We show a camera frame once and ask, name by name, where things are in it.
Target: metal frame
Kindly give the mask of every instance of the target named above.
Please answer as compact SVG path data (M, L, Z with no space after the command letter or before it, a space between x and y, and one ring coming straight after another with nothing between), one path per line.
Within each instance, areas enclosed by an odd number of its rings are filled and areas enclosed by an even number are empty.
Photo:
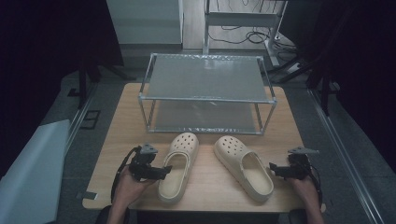
M268 88L270 89L271 92L271 98L272 100L269 101L240 101L240 100L218 100L218 99L200 99L197 101L208 101L208 102L213 102L213 101L218 101L218 102L231 102L231 103L244 103L244 104L252 104L254 105L254 110L257 116L257 121L258 121L258 125L259 125L259 129L255 132L249 132L246 130L236 130L236 129L227 129L227 128L218 128L218 129L205 129L205 128L192 128L192 127L179 127L177 129L161 129L161 128L152 128L152 121L153 121L153 117L154 117L154 111L155 111L155 106L157 101L193 101L190 98L172 98L172 99L165 99L165 98L161 98L161 97L147 97L144 93L143 90L145 88L145 84L147 82L147 79L149 76L152 75L154 66L155 66L155 62L156 62L156 56L158 54L157 53L152 53L151 57L150 57L150 61L149 61L149 65L148 65L148 69L146 72L146 75L143 79L142 82L142 86L140 88L139 94L138 94L138 102L140 104L140 109L142 112L142 116L143 116L143 120L145 122L145 126L147 129L148 133L177 133L177 132L195 132L195 133L243 133L243 134L264 134L265 130L268 126L269 120L272 117L272 114L275 110L276 107L276 97L275 97L275 93L274 90L272 88L271 82L269 81L269 77L265 71L265 67L264 67L264 62L263 62L263 58L262 57L256 57L257 58L257 63L258 66L260 68L260 71L262 72L262 74L265 74L266 77L266 81L268 83ZM151 101L151 109L149 111L149 114L147 115L147 112L144 109L143 106L143 101ZM260 109L259 109L259 104L268 104L271 105L271 109L268 113L268 117L266 118L266 121L264 124L262 124L262 117L260 114Z
M260 13L230 13L210 12L210 0L205 0L205 34L203 54L209 54L209 26L245 26L245 27L268 27L272 28L269 40L264 44L270 56L273 66L279 66L279 61L273 50L277 30L282 20L286 1L281 2L280 10L276 14Z

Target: clog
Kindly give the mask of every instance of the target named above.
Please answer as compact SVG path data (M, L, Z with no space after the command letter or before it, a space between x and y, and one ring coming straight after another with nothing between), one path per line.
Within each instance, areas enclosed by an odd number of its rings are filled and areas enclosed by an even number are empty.
M253 200L263 203L270 197L274 184L256 151L232 136L221 137L216 142L214 151Z
M192 165L198 153L198 138L193 133L177 136L164 159L163 166L172 165L171 172L158 184L158 196L165 203L178 203L184 195Z

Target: white panel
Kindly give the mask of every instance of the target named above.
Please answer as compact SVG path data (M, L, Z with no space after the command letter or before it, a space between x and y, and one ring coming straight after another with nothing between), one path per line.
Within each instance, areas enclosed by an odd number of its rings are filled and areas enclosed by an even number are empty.
M181 44L179 0L107 0L120 44Z
M37 128L0 181L0 223L56 219L70 122Z

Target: metal rack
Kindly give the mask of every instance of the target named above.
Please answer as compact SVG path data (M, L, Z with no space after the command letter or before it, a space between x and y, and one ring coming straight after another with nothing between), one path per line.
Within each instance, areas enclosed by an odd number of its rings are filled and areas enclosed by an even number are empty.
M272 29L269 40L265 40L265 47L273 66L279 66L279 61L274 54L273 45L279 28L286 1L280 3L280 9L276 14L261 13L235 13L235 12L211 12L210 0L205 0L205 35L203 54L209 53L209 26L244 26L244 27L268 27Z

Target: floor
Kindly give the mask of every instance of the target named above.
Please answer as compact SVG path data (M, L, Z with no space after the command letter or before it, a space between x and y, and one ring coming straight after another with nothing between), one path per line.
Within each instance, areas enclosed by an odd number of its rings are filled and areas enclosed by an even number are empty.
M203 25L198 21L203 18L197 19L193 15L200 16L199 11L194 9L201 8L203 1L193 2L184 1L185 40L183 46L185 49L181 53L199 53L202 48L202 38L194 32L201 34L200 30ZM245 31L239 30L238 32L242 35L232 36L235 39L243 38ZM196 36L196 39L192 37L188 40L187 34ZM241 45L222 46L221 43L217 46L216 43L216 41L211 41L213 54L261 55L266 61L267 69L271 69L263 45L242 47ZM292 55L285 55L285 60L290 57ZM76 131L74 141L68 149L64 159L64 175L56 223L94 223L99 213L96 210L85 209L81 203L81 195L90 181L123 86L128 82L141 81L145 72L130 69L128 66L120 69L137 77L137 80L122 79L101 67L103 75L101 81L97 85L90 85L92 98L87 105L87 110L100 110L101 113L94 129ZM282 76L285 76L284 71L270 74L270 78ZM310 156L310 160L321 176L323 202L327 207L323 213L326 223L392 223L396 220L394 213L396 175L359 125L340 106L334 95L330 96L329 101L330 116L323 118L315 101L317 91L309 91L304 84L307 77L308 74L303 74L278 86L284 89L288 97L304 146L320 151L320 154ZM58 98L43 120L43 124L62 119L71 121L75 119L75 115L80 112L77 110L78 98L67 96L73 88L78 89L77 73L64 78ZM84 127L90 123L83 120L80 125ZM375 211L379 215L372 218L367 215L369 211ZM256 223L265 223L264 220L256 221ZM289 223L287 214L282 214L278 223Z

